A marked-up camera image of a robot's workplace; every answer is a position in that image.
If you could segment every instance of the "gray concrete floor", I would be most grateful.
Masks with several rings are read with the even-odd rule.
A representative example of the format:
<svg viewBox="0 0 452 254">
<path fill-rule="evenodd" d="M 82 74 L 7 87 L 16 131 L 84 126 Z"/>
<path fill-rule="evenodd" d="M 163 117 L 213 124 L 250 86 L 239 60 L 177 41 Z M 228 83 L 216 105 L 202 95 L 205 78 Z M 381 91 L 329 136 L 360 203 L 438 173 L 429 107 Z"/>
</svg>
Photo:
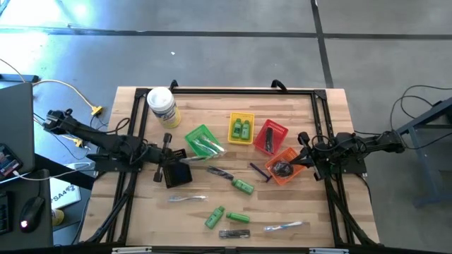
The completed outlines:
<svg viewBox="0 0 452 254">
<path fill-rule="evenodd" d="M 452 33 L 452 2 L 442 0 L 318 0 L 324 32 Z M 13 0 L 0 25 L 99 28 L 116 30 L 315 32 L 309 0 Z M 279 79 L 288 87 L 325 87 L 317 39 L 233 37 L 115 37 L 0 34 L 0 57 L 23 73 L 74 84 L 102 106 L 109 118 L 120 85 L 268 87 Z M 389 129 L 392 103 L 411 85 L 452 87 L 450 40 L 326 40 L 334 87 L 345 88 L 355 129 Z M 0 66 L 0 73 L 8 72 Z M 431 102 L 452 92 L 414 90 Z M 43 84 L 35 90 L 35 111 L 74 109 L 89 123 L 90 109 L 67 87 Z M 407 99 L 411 114 L 428 106 Z M 408 121 L 396 109 L 395 126 Z M 76 160 L 55 139 L 35 129 L 36 151 L 60 163 Z M 425 133 L 428 142 L 440 133 Z M 432 145 L 428 154 L 450 150 L 451 139 Z M 78 156 L 84 151 L 70 147 Z M 445 157 L 435 159 L 448 167 Z M 376 153 L 366 158 L 368 182 L 381 242 L 387 246 L 450 252 L 452 204 L 415 209 L 425 195 L 420 164 L 413 151 Z M 67 244 L 76 224 L 58 231 L 55 243 Z"/>
</svg>

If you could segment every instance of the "green cylinder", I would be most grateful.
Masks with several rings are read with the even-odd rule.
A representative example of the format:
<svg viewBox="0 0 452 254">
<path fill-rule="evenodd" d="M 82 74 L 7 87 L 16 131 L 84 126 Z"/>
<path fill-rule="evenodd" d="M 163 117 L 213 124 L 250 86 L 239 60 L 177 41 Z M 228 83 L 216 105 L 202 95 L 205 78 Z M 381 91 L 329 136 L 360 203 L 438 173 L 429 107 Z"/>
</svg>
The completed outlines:
<svg viewBox="0 0 452 254">
<path fill-rule="evenodd" d="M 249 223 L 249 217 L 243 214 L 236 214 L 234 212 L 228 212 L 226 218 L 233 219 L 238 222 Z"/>
<path fill-rule="evenodd" d="M 235 120 L 234 126 L 232 128 L 231 136 L 233 138 L 240 138 L 240 133 L 242 132 L 242 120 Z"/>
<path fill-rule="evenodd" d="M 213 229 L 213 227 L 220 220 L 221 216 L 223 216 L 223 211 L 225 211 L 225 208 L 223 206 L 220 206 L 219 208 L 215 208 L 213 213 L 209 216 L 209 218 L 206 220 L 206 222 L 204 222 L 204 224 L 209 229 Z"/>
<path fill-rule="evenodd" d="M 240 138 L 242 140 L 248 140 L 249 139 L 249 121 L 245 120 L 245 123 L 242 126 L 242 133 L 240 135 Z"/>
<path fill-rule="evenodd" d="M 251 184 L 247 184 L 244 181 L 240 180 L 240 179 L 234 179 L 232 180 L 232 185 L 235 188 L 238 188 L 239 190 L 245 192 L 248 195 L 251 195 L 254 191 L 254 186 L 252 186 Z"/>
</svg>

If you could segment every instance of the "wooden table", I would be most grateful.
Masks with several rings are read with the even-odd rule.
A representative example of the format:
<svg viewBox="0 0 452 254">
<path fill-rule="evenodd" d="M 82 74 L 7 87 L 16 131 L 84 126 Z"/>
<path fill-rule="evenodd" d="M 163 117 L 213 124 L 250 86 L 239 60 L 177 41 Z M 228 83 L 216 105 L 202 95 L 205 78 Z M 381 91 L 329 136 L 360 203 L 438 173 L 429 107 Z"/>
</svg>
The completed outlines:
<svg viewBox="0 0 452 254">
<path fill-rule="evenodd" d="M 118 87 L 109 129 L 113 129 L 124 117 L 130 117 L 135 89 L 135 87 Z M 342 89 L 326 91 L 333 130 L 336 133 L 352 132 L 345 91 Z M 156 166 L 145 164 L 143 171 L 138 175 L 127 245 L 333 246 L 325 186 L 323 182 L 314 180 L 312 169 L 304 170 L 285 186 L 277 185 L 274 180 L 266 183 L 262 175 L 249 166 L 249 162 L 265 169 L 263 165 L 270 159 L 269 156 L 255 150 L 253 145 L 227 143 L 230 113 L 241 111 L 255 114 L 254 137 L 264 121 L 272 119 L 289 128 L 280 152 L 287 147 L 300 150 L 297 134 L 301 131 L 306 131 L 310 136 L 316 134 L 309 97 L 302 95 L 175 95 L 175 99 L 182 115 L 179 126 L 169 130 L 164 129 L 150 111 L 145 138 L 161 147 L 163 134 L 169 132 L 173 135 L 170 147 L 175 150 L 185 148 L 189 153 L 188 156 L 191 156 L 194 153 L 184 136 L 204 123 L 227 149 L 227 154 L 191 167 L 193 182 L 171 189 L 166 189 L 164 181 L 153 182 Z M 138 135 L 140 116 L 141 113 L 138 113 L 134 135 Z M 246 195 L 231 186 L 229 181 L 209 174 L 206 172 L 208 165 L 225 169 L 236 178 L 254 185 L 254 193 Z M 92 236 L 110 212 L 117 178 L 118 174 L 108 173 L 95 182 L 81 240 Z M 344 175 L 344 184 L 350 212 L 369 237 L 378 242 L 366 186 L 354 175 Z M 167 201 L 169 196 L 178 193 L 207 195 L 208 201 L 176 203 Z M 226 212 L 249 215 L 251 222 L 240 224 L 223 216 L 214 230 L 208 229 L 204 221 L 220 205 L 225 207 Z M 119 222 L 122 221 L 122 215 L 121 212 Z M 263 232 L 264 226 L 295 221 L 303 221 L 305 224 L 283 231 Z M 341 236 L 345 239 L 343 220 L 339 215 L 338 221 Z M 117 223 L 116 237 L 119 235 L 120 226 L 121 223 Z M 220 229 L 250 229 L 251 238 L 222 240 L 218 238 Z"/>
</svg>

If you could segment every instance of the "keyboard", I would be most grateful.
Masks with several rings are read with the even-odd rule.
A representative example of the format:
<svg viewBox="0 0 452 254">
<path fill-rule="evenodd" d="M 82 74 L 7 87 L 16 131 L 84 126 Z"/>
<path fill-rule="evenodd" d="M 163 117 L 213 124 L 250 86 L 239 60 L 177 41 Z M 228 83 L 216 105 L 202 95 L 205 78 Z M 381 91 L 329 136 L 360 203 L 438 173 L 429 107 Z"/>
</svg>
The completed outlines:
<svg viewBox="0 0 452 254">
<path fill-rule="evenodd" d="M 0 235 L 6 234 L 12 230 L 11 225 L 11 193 L 0 193 Z"/>
</svg>

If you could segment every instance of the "green basket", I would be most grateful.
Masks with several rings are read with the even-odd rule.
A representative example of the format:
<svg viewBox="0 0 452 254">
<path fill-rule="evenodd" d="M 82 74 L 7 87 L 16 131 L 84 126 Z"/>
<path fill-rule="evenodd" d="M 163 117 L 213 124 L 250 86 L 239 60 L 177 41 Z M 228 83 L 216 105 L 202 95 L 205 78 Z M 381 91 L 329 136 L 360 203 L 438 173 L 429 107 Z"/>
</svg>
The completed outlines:
<svg viewBox="0 0 452 254">
<path fill-rule="evenodd" d="M 215 138 L 215 136 L 209 131 L 207 126 L 204 124 L 200 125 L 198 128 L 192 130 L 189 134 L 185 136 L 185 140 L 190 145 L 191 149 L 195 152 L 198 156 L 209 156 L 210 154 L 202 150 L 201 148 L 198 148 L 198 146 L 193 143 L 193 140 L 197 139 L 199 136 L 204 135 L 208 139 L 212 140 L 215 144 L 221 146 L 220 142 Z"/>
</svg>

